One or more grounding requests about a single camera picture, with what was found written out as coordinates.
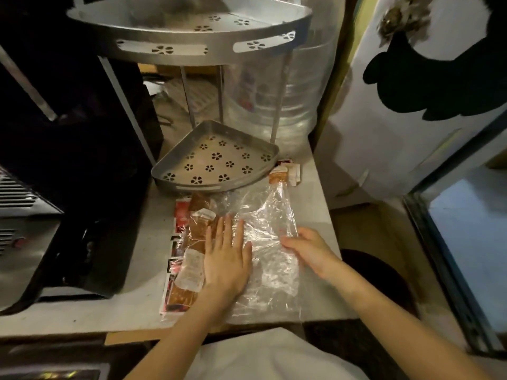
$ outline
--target upper shelf tier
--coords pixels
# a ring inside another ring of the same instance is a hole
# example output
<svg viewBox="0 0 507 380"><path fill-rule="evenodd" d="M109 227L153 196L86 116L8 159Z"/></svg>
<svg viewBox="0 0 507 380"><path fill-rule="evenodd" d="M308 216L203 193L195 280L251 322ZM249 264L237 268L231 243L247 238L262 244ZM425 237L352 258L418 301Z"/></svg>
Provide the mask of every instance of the upper shelf tier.
<svg viewBox="0 0 507 380"><path fill-rule="evenodd" d="M146 64L235 64L304 44L311 9L278 0L102 0L67 12L97 54Z"/></svg>

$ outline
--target person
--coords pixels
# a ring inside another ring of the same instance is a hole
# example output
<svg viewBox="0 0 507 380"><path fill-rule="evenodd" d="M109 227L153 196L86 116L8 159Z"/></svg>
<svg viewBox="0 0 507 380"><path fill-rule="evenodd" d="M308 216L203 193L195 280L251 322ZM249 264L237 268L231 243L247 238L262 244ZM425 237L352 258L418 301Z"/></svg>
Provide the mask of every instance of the person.
<svg viewBox="0 0 507 380"><path fill-rule="evenodd" d="M208 228L205 284L196 302L125 379L366 379L357 367L290 336L288 331L280 333L281 328L272 334L259 332L201 347L211 327L242 293L251 272L252 245L243 244L243 221L234 237L231 223L230 216L220 218L214 245ZM341 261L317 231L299 228L298 234L282 237L282 245L336 288L411 380L489 378L458 347Z"/></svg>

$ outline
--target hand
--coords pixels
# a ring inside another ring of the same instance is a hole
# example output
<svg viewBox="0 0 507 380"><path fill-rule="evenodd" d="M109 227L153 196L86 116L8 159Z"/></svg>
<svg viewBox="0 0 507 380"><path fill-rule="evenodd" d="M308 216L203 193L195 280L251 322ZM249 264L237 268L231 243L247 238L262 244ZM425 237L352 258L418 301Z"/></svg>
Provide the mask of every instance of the hand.
<svg viewBox="0 0 507 380"><path fill-rule="evenodd" d="M298 234L299 237L282 237L280 239L282 245L293 249L316 274L328 280L330 268L341 260L331 251L316 230L300 227Z"/></svg>
<svg viewBox="0 0 507 380"><path fill-rule="evenodd" d="M243 292L252 268L252 244L243 246L244 221L240 220L234 242L232 240L231 216L219 218L215 247L212 246L212 229L206 230L206 253L204 255L205 292L213 292L229 306Z"/></svg>

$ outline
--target white shirt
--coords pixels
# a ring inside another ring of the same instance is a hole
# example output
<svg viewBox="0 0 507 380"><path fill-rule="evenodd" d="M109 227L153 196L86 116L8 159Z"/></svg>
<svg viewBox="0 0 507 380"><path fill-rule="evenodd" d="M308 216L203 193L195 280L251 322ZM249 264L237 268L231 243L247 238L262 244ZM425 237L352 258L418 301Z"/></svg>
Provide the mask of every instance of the white shirt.
<svg viewBox="0 0 507 380"><path fill-rule="evenodd" d="M276 328L204 345L186 380L368 380L358 367Z"/></svg>

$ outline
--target person's left hand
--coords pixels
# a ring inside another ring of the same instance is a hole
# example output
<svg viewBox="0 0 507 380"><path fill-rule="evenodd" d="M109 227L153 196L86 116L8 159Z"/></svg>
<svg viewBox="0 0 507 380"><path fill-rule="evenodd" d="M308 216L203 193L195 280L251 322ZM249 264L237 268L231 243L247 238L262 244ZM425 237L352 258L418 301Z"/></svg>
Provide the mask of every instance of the person's left hand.
<svg viewBox="0 0 507 380"><path fill-rule="evenodd" d="M243 246L244 221L240 220L232 240L231 216L225 221L219 218L215 245L212 243L212 229L206 230L206 253L204 254L203 291L218 295L224 307L229 306L243 292L252 268L252 244Z"/></svg>

